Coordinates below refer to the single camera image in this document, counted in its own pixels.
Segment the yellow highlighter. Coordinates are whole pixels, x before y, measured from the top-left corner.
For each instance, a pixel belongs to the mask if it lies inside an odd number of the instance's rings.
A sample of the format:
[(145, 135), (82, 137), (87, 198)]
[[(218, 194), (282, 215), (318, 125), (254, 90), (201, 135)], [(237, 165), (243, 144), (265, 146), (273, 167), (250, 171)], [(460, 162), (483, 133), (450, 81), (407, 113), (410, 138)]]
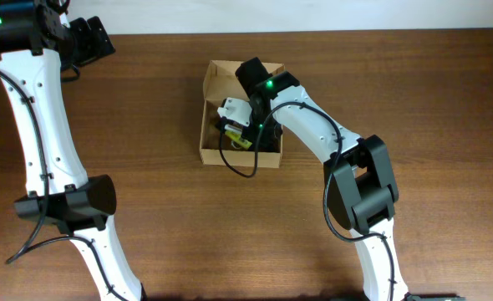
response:
[(227, 136), (231, 141), (234, 140), (237, 144), (241, 145), (244, 150), (249, 150), (252, 146), (252, 143), (249, 140), (245, 140), (235, 132), (226, 131), (225, 136)]

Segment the cardboard box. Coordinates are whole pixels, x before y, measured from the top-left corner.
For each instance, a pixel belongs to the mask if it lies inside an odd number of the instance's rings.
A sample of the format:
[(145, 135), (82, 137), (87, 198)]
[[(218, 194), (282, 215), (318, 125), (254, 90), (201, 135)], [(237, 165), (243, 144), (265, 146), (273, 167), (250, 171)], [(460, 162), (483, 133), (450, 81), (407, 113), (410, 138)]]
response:
[[(201, 124), (201, 138), (199, 151), (201, 161), (206, 166), (224, 166), (219, 152), (220, 131), (216, 124), (220, 120), (217, 108), (227, 97), (242, 99), (247, 101), (247, 95), (235, 76), (236, 70), (240, 67), (242, 61), (212, 60), (206, 71), (203, 82), (204, 112)], [(262, 62), (270, 74), (279, 74), (286, 70), (284, 64)], [(258, 167), (261, 168), (279, 168), (282, 151), (283, 136), (277, 147), (277, 151), (263, 152), (260, 150), (258, 155)], [(239, 146), (234, 148), (231, 140), (224, 135), (222, 150), (227, 162), (235, 168), (253, 167), (254, 151), (239, 150)]]

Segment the yellow tape roll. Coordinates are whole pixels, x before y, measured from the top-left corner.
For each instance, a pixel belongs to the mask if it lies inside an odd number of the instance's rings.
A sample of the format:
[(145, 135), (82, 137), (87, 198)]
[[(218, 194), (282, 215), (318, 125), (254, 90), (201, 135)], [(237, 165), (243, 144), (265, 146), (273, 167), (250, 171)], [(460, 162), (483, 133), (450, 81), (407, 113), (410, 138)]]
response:
[(234, 140), (231, 141), (231, 146), (236, 150), (244, 150), (244, 148), (241, 145), (237, 144)]

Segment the blue whiteboard marker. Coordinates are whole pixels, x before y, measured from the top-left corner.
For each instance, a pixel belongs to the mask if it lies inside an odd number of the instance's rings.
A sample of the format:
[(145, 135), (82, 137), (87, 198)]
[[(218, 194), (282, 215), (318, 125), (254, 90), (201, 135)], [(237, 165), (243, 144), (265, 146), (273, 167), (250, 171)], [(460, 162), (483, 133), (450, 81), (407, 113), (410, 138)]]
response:
[(234, 125), (231, 125), (231, 124), (226, 124), (225, 127), (224, 127), (225, 131), (230, 131), (230, 132), (235, 132), (237, 133), (238, 135), (240, 135), (242, 133), (242, 129), (237, 127), (237, 126), (234, 126)]

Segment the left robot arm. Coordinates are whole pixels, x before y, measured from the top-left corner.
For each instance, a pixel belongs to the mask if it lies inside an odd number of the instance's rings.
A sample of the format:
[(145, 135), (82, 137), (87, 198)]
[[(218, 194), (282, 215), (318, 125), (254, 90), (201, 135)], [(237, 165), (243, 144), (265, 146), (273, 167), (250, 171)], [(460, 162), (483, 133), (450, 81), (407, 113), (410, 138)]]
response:
[(99, 18), (68, 19), (65, 1), (0, 1), (0, 80), (26, 164), (18, 216), (53, 225), (82, 256), (103, 300), (143, 300), (115, 229), (110, 176), (89, 176), (71, 136), (62, 86), (114, 52)]

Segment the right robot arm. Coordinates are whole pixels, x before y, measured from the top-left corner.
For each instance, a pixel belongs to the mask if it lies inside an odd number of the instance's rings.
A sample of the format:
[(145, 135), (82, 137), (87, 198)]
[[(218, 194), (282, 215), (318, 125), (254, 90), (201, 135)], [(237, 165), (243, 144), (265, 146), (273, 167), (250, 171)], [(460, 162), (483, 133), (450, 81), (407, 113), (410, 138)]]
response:
[(376, 135), (363, 138), (318, 106), (287, 71), (271, 74), (259, 58), (235, 72), (247, 98), (228, 97), (218, 109), (221, 134), (254, 156), (274, 151), (290, 130), (323, 165), (323, 216), (330, 232), (356, 247), (366, 300), (419, 300), (411, 293), (394, 246), (399, 189), (388, 148)]

